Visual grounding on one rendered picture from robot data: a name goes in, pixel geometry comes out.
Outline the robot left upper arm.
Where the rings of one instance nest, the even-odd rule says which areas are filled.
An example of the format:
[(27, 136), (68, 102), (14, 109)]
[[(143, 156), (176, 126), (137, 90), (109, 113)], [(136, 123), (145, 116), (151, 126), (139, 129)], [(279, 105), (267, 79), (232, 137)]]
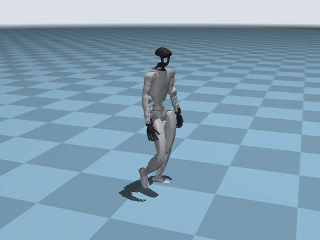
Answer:
[[(170, 69), (170, 68), (169, 68)], [(170, 84), (169, 84), (169, 88), (168, 88), (168, 94), (170, 95), (170, 96), (172, 96), (172, 95), (174, 95), (174, 94), (176, 94), (177, 93), (177, 90), (176, 90), (176, 88), (174, 87), (174, 83), (175, 83), (175, 71), (173, 70), (173, 69), (170, 69), (170, 71), (171, 71), (171, 78), (170, 78)]]

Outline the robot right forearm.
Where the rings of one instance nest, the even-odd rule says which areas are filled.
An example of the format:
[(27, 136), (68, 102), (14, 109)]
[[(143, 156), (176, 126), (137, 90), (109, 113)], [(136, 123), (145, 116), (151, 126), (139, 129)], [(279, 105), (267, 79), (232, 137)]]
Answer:
[(149, 104), (149, 97), (144, 95), (142, 98), (142, 108), (144, 112), (145, 123), (150, 124), (150, 118), (152, 118), (151, 114), (151, 105)]

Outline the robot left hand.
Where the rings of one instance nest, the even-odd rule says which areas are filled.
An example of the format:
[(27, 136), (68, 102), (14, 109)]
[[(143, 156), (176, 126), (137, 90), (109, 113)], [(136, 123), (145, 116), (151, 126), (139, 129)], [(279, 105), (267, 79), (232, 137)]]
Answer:
[(182, 118), (182, 115), (181, 115), (181, 109), (180, 107), (177, 108), (177, 112), (175, 112), (176, 114), (176, 128), (181, 128), (182, 125), (183, 125), (183, 118)]

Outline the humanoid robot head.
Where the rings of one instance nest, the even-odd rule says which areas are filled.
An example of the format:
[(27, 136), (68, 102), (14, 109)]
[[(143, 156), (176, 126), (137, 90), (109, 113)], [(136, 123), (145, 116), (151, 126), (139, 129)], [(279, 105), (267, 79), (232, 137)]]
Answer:
[[(164, 67), (166, 67), (169, 64), (170, 56), (172, 55), (172, 52), (165, 47), (160, 47), (155, 51), (155, 55), (160, 57), (161, 62), (159, 62), (154, 69), (157, 69), (159, 67), (161, 69), (158, 69), (158, 70), (165, 71), (166, 69)], [(167, 62), (164, 62), (164, 58), (167, 58)]]

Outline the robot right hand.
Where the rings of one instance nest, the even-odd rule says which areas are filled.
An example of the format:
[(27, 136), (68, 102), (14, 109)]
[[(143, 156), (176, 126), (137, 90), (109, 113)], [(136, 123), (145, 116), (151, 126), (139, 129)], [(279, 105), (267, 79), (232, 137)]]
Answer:
[[(150, 123), (149, 124), (146, 124), (146, 126), (147, 126), (147, 130), (146, 130), (146, 132), (147, 132), (147, 137), (148, 137), (148, 140), (149, 141), (157, 141), (157, 140), (159, 140), (158, 138), (157, 138), (157, 136), (156, 136), (156, 134), (155, 134), (155, 132), (158, 134), (158, 135), (160, 135), (160, 133), (154, 128), (154, 126), (153, 126), (153, 120), (150, 118)], [(157, 140), (155, 140), (155, 138), (157, 139)]]

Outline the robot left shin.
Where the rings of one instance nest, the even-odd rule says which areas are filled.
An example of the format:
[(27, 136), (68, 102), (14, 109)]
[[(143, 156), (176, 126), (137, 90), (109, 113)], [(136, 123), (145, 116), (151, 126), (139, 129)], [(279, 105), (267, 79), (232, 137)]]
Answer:
[(165, 153), (166, 161), (165, 161), (165, 163), (163, 163), (163, 166), (161, 166), (161, 167), (157, 170), (157, 173), (156, 173), (156, 178), (158, 177), (157, 179), (160, 179), (160, 178), (162, 177), (162, 174), (163, 174), (163, 172), (164, 172), (164, 169), (165, 169), (165, 167), (166, 167), (166, 165), (167, 165), (167, 162), (168, 162), (168, 160), (169, 160), (171, 150), (172, 150), (172, 148), (170, 148), (170, 150)]

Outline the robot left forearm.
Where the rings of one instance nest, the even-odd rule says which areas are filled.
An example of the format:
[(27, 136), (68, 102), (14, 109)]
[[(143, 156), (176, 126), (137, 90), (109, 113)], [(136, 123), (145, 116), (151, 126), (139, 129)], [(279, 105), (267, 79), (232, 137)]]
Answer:
[[(179, 102), (178, 102), (178, 99), (177, 99), (177, 92), (174, 95), (171, 95), (170, 99), (171, 99), (173, 110), (174, 110), (174, 112), (177, 113), (178, 112), (178, 107), (180, 108)], [(180, 108), (180, 110), (181, 110), (181, 108)]]

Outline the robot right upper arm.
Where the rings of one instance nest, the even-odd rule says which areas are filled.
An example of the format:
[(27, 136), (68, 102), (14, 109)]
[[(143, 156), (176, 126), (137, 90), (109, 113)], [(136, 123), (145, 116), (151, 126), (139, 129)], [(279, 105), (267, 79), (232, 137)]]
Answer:
[(152, 97), (149, 96), (149, 93), (152, 88), (152, 84), (156, 79), (156, 73), (151, 71), (144, 75), (144, 86), (143, 86), (143, 94), (142, 94), (142, 100), (143, 96), (148, 96), (148, 103), (152, 102)]

